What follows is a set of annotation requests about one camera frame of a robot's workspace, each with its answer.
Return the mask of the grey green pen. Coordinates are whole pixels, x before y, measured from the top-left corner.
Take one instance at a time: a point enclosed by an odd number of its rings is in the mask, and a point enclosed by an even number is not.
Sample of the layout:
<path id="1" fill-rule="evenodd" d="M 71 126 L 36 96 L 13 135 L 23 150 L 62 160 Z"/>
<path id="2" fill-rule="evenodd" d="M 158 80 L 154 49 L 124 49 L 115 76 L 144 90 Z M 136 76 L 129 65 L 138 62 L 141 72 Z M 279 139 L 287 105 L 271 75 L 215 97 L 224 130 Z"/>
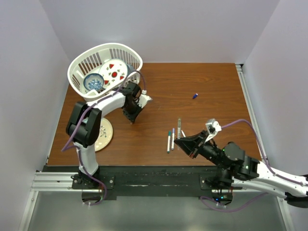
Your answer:
<path id="1" fill-rule="evenodd" d="M 178 126 L 177 126 L 177 139 L 181 138 L 181 118 L 178 119 Z"/>

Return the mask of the white green-end marker pen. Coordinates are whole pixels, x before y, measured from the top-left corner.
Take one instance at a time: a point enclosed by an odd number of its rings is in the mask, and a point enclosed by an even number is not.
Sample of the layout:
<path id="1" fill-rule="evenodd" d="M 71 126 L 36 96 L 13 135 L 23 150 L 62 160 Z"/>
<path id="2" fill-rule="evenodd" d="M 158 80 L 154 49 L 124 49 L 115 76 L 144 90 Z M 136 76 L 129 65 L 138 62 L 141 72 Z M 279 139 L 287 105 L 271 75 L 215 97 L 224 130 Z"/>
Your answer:
<path id="1" fill-rule="evenodd" d="M 170 153 L 171 147 L 171 131 L 168 132 L 168 137 L 167 137 L 167 153 Z"/>

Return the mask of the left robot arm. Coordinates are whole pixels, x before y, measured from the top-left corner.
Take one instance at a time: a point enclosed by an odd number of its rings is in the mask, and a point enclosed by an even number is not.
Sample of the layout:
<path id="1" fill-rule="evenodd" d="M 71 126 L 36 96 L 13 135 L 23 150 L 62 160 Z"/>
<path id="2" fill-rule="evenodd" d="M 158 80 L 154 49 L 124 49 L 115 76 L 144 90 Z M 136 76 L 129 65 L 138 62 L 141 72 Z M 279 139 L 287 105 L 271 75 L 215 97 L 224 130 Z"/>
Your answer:
<path id="1" fill-rule="evenodd" d="M 89 189 L 100 183 L 99 165 L 95 154 L 95 142 L 100 134 L 101 119 L 116 109 L 134 123 L 148 102 L 153 99 L 139 85 L 129 82 L 126 87 L 111 90 L 92 102 L 77 102 L 66 126 L 69 136 L 62 151 L 75 148 L 79 162 L 79 174 Z"/>

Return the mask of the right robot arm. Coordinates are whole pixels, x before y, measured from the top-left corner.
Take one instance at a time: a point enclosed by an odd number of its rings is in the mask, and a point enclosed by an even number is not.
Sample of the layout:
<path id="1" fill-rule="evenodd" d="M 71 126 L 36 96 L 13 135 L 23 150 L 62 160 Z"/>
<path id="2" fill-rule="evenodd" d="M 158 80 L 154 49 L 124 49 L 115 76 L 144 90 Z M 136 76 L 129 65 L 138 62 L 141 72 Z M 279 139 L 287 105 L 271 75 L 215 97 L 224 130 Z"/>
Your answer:
<path id="1" fill-rule="evenodd" d="M 229 142 L 220 149 L 213 140 L 216 134 L 213 129 L 203 130 L 194 136 L 174 140 L 191 159 L 200 155 L 217 167 L 214 176 L 204 179 L 205 184 L 217 190 L 251 188 L 273 194 L 294 207 L 307 208 L 306 175 L 295 176 L 269 169 L 265 163 L 247 156 L 234 142 Z"/>

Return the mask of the white purple-tip marker pen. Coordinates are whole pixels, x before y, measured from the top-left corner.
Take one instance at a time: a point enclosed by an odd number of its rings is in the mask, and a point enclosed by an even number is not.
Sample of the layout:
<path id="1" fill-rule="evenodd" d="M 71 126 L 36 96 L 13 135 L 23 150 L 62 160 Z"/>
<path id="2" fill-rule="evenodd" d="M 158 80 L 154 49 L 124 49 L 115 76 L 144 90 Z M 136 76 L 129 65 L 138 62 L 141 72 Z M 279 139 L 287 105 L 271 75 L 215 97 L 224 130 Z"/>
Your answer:
<path id="1" fill-rule="evenodd" d="M 175 128 L 172 129 L 172 136 L 171 136 L 171 150 L 174 150 L 174 140 L 175 140 Z"/>

